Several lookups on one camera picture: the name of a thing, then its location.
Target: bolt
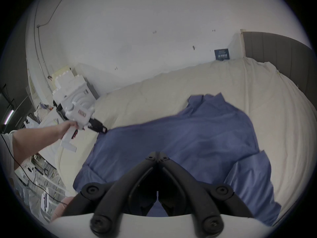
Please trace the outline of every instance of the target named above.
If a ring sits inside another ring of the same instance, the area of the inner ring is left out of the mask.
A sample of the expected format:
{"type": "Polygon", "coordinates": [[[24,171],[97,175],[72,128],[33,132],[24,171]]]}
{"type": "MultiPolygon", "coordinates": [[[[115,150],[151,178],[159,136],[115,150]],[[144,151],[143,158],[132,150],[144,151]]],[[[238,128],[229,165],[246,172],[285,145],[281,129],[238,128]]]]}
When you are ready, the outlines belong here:
{"type": "Polygon", "coordinates": [[[210,217],[204,221],[204,230],[208,233],[219,233],[224,228],[218,217],[210,217]]]}
{"type": "Polygon", "coordinates": [[[111,229],[111,221],[104,216],[93,216],[90,228],[97,233],[107,233],[111,229]]]}
{"type": "Polygon", "coordinates": [[[216,192],[222,196],[228,193],[228,189],[226,187],[220,186],[216,189],[216,192]]]}
{"type": "Polygon", "coordinates": [[[96,186],[90,186],[90,187],[87,188],[86,191],[87,191],[88,194],[92,195],[92,194],[97,193],[99,191],[99,189],[96,186]]]}

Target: bed sheet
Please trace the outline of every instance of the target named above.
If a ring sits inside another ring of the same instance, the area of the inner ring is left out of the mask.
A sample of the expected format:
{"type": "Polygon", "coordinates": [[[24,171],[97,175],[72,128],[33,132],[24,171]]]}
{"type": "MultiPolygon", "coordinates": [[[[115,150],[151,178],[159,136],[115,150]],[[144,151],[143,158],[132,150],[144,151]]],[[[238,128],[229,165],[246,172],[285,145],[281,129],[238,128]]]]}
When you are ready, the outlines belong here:
{"type": "MultiPolygon", "coordinates": [[[[306,96],[271,63],[252,58],[213,61],[157,75],[100,97],[94,117],[111,129],[178,113],[190,95],[222,93],[251,119],[260,150],[272,167],[279,216],[303,192],[316,164],[317,112],[306,96]]],[[[55,164],[71,194],[73,181],[88,157],[97,133],[79,131],[73,153],[59,148],[55,164]]]]}

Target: human arm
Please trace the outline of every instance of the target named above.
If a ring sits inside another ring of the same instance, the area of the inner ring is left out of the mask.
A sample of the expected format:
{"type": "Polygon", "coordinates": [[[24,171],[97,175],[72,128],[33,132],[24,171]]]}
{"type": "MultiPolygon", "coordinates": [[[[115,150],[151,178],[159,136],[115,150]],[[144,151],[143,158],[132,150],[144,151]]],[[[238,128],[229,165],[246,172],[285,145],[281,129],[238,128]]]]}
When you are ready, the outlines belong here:
{"type": "Polygon", "coordinates": [[[19,164],[21,165],[28,157],[62,139],[71,126],[75,126],[78,129],[77,122],[65,121],[55,126],[39,129],[20,129],[14,132],[12,145],[14,159],[18,162],[14,162],[14,169],[17,169],[19,164]]]}

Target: gray headboard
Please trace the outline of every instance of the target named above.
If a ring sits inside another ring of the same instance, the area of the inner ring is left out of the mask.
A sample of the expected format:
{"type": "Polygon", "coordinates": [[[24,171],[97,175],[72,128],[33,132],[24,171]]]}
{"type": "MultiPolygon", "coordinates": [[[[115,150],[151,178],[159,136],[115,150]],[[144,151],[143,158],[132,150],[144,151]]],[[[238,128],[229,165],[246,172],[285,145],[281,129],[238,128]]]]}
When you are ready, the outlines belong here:
{"type": "Polygon", "coordinates": [[[317,63],[309,47],[278,34],[244,31],[241,34],[246,57],[271,62],[298,85],[317,109],[317,63]]]}

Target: black cable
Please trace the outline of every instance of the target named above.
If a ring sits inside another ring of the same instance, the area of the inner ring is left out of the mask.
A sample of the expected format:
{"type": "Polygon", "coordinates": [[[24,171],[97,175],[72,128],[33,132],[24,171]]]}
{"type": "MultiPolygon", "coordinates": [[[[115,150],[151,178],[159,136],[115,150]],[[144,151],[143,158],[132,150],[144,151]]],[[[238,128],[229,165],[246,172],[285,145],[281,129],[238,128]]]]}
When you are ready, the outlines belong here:
{"type": "Polygon", "coordinates": [[[58,3],[58,5],[56,6],[55,10],[53,11],[53,14],[51,15],[51,17],[50,17],[50,19],[49,19],[49,21],[46,22],[45,24],[37,25],[37,26],[36,26],[37,28],[39,28],[39,27],[41,27],[41,26],[45,26],[45,25],[47,25],[47,24],[51,21],[53,15],[54,15],[54,13],[55,13],[55,11],[57,10],[58,6],[60,5],[60,3],[61,3],[62,1],[63,1],[63,0],[60,0],[60,2],[58,3]]]}
{"type": "Polygon", "coordinates": [[[43,169],[43,170],[44,170],[44,174],[45,174],[46,176],[48,176],[48,175],[46,174],[46,171],[49,172],[48,169],[47,169],[47,167],[48,167],[48,164],[46,163],[45,166],[44,166],[44,169],[43,169]]]}
{"type": "Polygon", "coordinates": [[[34,114],[33,114],[33,113],[28,113],[28,115],[33,116],[33,120],[34,120],[34,121],[36,121],[36,122],[38,122],[38,120],[35,118],[35,116],[34,116],[34,114]]]}
{"type": "Polygon", "coordinates": [[[18,104],[17,104],[17,102],[16,102],[16,100],[13,98],[12,99],[12,101],[14,101],[14,103],[16,104],[16,106],[18,106],[18,104]]]}
{"type": "Polygon", "coordinates": [[[7,90],[7,96],[8,96],[8,98],[10,99],[9,92],[8,92],[8,88],[7,88],[7,84],[5,84],[5,89],[7,90]]]}
{"type": "Polygon", "coordinates": [[[53,171],[52,174],[51,174],[50,179],[53,180],[54,176],[55,176],[55,174],[54,174],[54,171],[53,171]]]}
{"type": "Polygon", "coordinates": [[[10,153],[11,157],[12,157],[12,158],[14,159],[14,161],[20,166],[20,168],[23,170],[23,172],[25,173],[25,175],[26,175],[26,177],[29,179],[29,181],[30,181],[31,183],[33,183],[35,186],[37,186],[38,188],[40,188],[41,190],[43,190],[47,195],[49,195],[49,196],[50,196],[53,200],[55,200],[56,202],[61,203],[61,204],[65,205],[65,206],[67,206],[68,204],[65,204],[65,203],[63,203],[63,202],[61,202],[61,201],[58,201],[57,199],[53,198],[50,194],[48,194],[48,193],[45,191],[45,189],[43,189],[41,186],[38,186],[38,185],[36,185],[34,182],[31,181],[31,179],[28,177],[27,173],[24,171],[24,169],[22,168],[22,166],[21,166],[21,165],[16,161],[16,159],[13,157],[13,155],[12,155],[10,149],[9,149],[9,146],[7,145],[7,142],[6,142],[6,140],[4,139],[4,137],[2,136],[2,134],[1,134],[1,137],[2,137],[2,139],[4,140],[5,145],[7,146],[7,149],[9,150],[9,153],[10,153]]]}

